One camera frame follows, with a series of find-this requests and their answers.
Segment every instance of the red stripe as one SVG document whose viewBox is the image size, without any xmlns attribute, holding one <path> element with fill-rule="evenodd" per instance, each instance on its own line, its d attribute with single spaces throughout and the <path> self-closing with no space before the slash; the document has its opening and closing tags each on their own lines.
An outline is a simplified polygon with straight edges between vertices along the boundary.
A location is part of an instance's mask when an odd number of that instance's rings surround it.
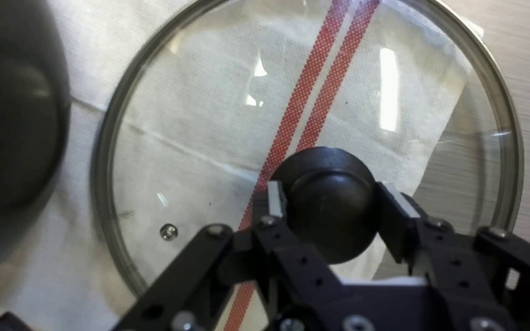
<svg viewBox="0 0 530 331">
<path fill-rule="evenodd" d="M 299 79 L 297 79 L 294 92 L 288 100 L 288 105 L 286 105 L 284 114 L 281 118 L 279 129 L 275 133 L 275 140 L 271 142 L 271 146 L 268 149 L 268 157 L 262 164 L 262 169 L 260 169 L 259 179 L 251 190 L 251 195 L 264 188 L 264 182 L 268 180 L 271 171 L 283 162 L 286 149 L 288 149 L 288 144 L 290 144 L 290 138 L 294 136 L 297 122 L 303 114 L 303 107 L 305 107 L 305 103 L 312 92 L 312 87 L 314 87 L 316 78 L 319 76 L 319 70 L 327 59 L 327 54 L 330 52 L 330 48 L 334 44 L 334 39 L 338 35 L 338 30 L 340 30 L 340 24 L 345 17 L 347 8 L 349 8 L 347 0 L 332 0 L 330 8 L 323 19 L 323 24 L 317 32 L 317 37 L 314 41 L 314 46 L 312 46 L 312 50 L 310 50 L 310 54 L 308 54 L 303 68 L 301 68 Z M 249 201 L 248 201 L 248 206 L 244 208 L 238 228 L 242 230 L 248 225 L 249 225 Z M 225 331 L 238 329 L 238 326 L 244 320 L 251 293 L 253 293 L 251 285 L 240 285 L 238 287 L 238 291 L 233 298 L 225 326 L 224 326 Z"/>
<path fill-rule="evenodd" d="M 329 76 L 325 78 L 321 90 L 317 94 L 317 100 L 314 103 L 312 114 L 306 120 L 306 125 L 303 129 L 303 135 L 297 144 L 297 151 L 312 147 L 319 136 L 319 131 L 323 127 L 325 116 L 336 98 L 336 92 L 340 89 L 340 83 L 343 79 L 345 70 L 351 65 L 351 59 L 362 41 L 362 35 L 365 33 L 371 17 L 378 6 L 378 0 L 358 0 L 354 19 L 349 26 L 347 35 L 343 37 L 340 44 L 340 52 L 334 57 L 334 63 L 330 66 Z"/>
</svg>

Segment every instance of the metal rim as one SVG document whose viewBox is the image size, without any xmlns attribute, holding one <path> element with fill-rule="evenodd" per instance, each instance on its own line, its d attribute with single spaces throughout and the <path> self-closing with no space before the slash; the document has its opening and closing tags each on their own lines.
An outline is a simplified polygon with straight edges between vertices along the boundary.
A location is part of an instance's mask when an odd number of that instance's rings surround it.
<svg viewBox="0 0 530 331">
<path fill-rule="evenodd" d="M 161 46 L 176 35 L 176 32 L 179 32 L 209 9 L 225 2 L 229 0 L 196 0 L 185 9 L 181 9 L 178 15 L 174 15 L 150 37 L 150 41 L 137 52 L 133 61 L 128 65 L 124 76 L 121 78 L 97 136 L 89 182 L 95 223 L 115 263 L 117 272 L 133 294 L 141 294 L 146 289 L 146 282 L 139 276 L 121 239 L 111 190 L 111 160 L 124 105 L 130 98 L 132 87 L 144 72 L 144 63 L 148 63 L 156 55 L 156 52 L 159 52 Z M 468 59 L 470 66 L 478 74 L 478 79 L 487 94 L 496 125 L 513 133 L 511 144 L 500 149 L 502 169 L 498 182 L 498 197 L 490 221 L 492 226 L 513 228 L 520 204 L 524 160 L 518 120 L 502 74 L 481 41 L 478 41 L 472 32 L 459 20 L 459 17 L 456 17 L 446 6 L 437 0 L 400 2 L 424 15 L 432 24 L 443 30 L 443 33 L 463 52 L 463 55 Z"/>
</svg>

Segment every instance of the bolt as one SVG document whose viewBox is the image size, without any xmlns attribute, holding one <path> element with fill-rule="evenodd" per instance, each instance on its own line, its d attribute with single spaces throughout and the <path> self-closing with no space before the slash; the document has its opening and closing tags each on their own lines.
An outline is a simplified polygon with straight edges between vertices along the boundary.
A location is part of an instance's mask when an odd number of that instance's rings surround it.
<svg viewBox="0 0 530 331">
<path fill-rule="evenodd" d="M 487 234 L 498 241 L 505 241 L 507 239 L 507 232 L 502 230 L 502 228 L 494 228 L 494 226 L 489 226 L 487 228 Z"/>
<path fill-rule="evenodd" d="M 167 223 L 159 228 L 159 237 L 163 241 L 172 241 L 178 236 L 178 230 L 174 225 Z"/>
<path fill-rule="evenodd" d="M 271 226 L 275 219 L 271 215 L 260 215 L 260 226 Z"/>
<path fill-rule="evenodd" d="M 279 331 L 305 331 L 305 326 L 301 320 L 295 318 L 283 318 L 279 322 Z"/>
<path fill-rule="evenodd" d="M 351 317 L 343 318 L 341 329 L 343 331 L 375 331 L 373 324 L 360 315 L 351 315 Z"/>
<path fill-rule="evenodd" d="M 468 329 L 470 331 L 503 331 L 503 328 L 500 328 L 500 324 L 496 324 L 494 320 L 485 318 L 485 317 L 470 318 Z"/>
<path fill-rule="evenodd" d="M 211 236 L 211 237 L 222 237 L 225 234 L 225 226 L 224 225 L 209 225 L 205 228 L 205 232 Z"/>
<path fill-rule="evenodd" d="M 189 311 L 179 311 L 170 320 L 172 331 L 194 331 L 194 317 Z"/>
</svg>

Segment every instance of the black pot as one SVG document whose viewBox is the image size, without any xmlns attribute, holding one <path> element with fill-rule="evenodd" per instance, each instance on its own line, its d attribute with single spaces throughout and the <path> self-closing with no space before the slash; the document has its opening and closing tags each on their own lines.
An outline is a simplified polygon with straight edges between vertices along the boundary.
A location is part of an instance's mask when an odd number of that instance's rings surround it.
<svg viewBox="0 0 530 331">
<path fill-rule="evenodd" d="M 60 39 L 43 0 L 0 0 L 0 245 L 41 210 L 67 136 Z"/>
</svg>

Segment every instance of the black knob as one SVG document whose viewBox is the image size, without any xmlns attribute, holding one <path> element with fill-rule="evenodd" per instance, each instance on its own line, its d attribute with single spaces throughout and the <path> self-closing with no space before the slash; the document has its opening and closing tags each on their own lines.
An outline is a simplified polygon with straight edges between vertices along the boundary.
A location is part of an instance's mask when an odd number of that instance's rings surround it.
<svg viewBox="0 0 530 331">
<path fill-rule="evenodd" d="M 288 228 L 327 263 L 352 260 L 373 241 L 375 179 L 356 157 L 341 149 L 305 149 L 288 157 L 271 180 L 283 184 Z"/>
</svg>

